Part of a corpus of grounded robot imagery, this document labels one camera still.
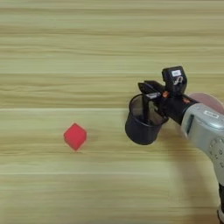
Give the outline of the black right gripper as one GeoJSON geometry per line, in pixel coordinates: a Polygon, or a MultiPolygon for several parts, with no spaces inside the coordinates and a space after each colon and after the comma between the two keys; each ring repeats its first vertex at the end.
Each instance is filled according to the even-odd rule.
{"type": "Polygon", "coordinates": [[[198,101],[187,96],[183,91],[172,92],[154,80],[146,80],[138,84],[139,90],[149,99],[157,99],[157,114],[159,123],[163,125],[169,119],[181,124],[185,112],[198,101]]]}

